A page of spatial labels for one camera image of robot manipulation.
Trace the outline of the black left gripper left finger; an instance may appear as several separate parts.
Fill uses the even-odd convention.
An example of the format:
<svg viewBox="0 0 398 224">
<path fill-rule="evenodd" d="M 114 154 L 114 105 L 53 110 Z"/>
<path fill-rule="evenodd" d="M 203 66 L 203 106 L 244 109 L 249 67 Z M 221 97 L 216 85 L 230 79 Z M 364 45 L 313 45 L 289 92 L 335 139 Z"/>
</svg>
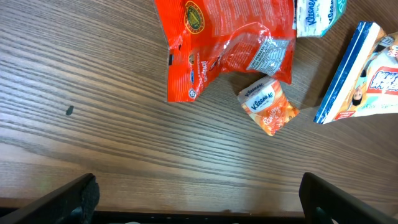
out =
<svg viewBox="0 0 398 224">
<path fill-rule="evenodd" d="M 89 224 L 100 199 L 96 177 L 87 173 L 38 200 L 1 217 L 1 224 Z"/>
</svg>

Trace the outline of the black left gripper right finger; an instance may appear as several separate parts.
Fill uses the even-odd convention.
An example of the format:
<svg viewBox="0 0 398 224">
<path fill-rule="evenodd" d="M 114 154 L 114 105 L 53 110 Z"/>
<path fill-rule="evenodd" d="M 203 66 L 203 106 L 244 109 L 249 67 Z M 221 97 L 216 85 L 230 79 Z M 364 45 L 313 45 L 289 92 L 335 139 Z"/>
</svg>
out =
<svg viewBox="0 0 398 224">
<path fill-rule="evenodd" d="M 372 208 L 317 175 L 306 172 L 299 188 L 305 222 L 397 224 L 395 218 Z"/>
</svg>

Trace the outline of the orange tissue pack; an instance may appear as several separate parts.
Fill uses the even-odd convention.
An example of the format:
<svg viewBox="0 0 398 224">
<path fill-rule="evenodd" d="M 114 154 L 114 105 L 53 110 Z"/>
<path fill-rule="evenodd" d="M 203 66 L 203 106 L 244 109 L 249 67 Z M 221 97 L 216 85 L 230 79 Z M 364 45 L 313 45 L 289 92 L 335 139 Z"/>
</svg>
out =
<svg viewBox="0 0 398 224">
<path fill-rule="evenodd" d="M 269 76 L 241 90 L 238 101 L 243 110 L 270 136 L 300 113 L 284 95 L 279 81 Z"/>
</svg>

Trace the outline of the beige wet wipes pack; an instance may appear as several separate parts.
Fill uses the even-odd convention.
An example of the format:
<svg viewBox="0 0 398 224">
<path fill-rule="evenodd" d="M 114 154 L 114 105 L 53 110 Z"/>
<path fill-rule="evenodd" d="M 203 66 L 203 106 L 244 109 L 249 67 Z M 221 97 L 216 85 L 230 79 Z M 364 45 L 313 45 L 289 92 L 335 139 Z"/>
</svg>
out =
<svg viewBox="0 0 398 224">
<path fill-rule="evenodd" d="M 314 122 L 397 113 L 397 33 L 360 22 Z"/>
</svg>

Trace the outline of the teal tissue pack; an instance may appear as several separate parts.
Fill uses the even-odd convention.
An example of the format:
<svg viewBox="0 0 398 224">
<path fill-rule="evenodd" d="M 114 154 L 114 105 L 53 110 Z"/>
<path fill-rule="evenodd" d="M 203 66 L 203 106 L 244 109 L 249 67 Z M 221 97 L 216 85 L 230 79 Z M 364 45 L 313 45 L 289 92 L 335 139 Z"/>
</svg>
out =
<svg viewBox="0 0 398 224">
<path fill-rule="evenodd" d="M 323 37 L 344 14 L 347 0 L 297 0 L 297 37 Z"/>
</svg>

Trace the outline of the red snack bag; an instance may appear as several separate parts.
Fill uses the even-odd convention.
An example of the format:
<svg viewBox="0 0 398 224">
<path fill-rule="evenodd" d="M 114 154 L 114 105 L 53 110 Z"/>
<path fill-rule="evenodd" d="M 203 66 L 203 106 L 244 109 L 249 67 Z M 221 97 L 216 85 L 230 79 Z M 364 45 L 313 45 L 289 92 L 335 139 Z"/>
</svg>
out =
<svg viewBox="0 0 398 224">
<path fill-rule="evenodd" d="M 292 82 L 293 0 L 155 0 L 169 49 L 168 102 L 191 102 L 221 73 Z"/>
</svg>

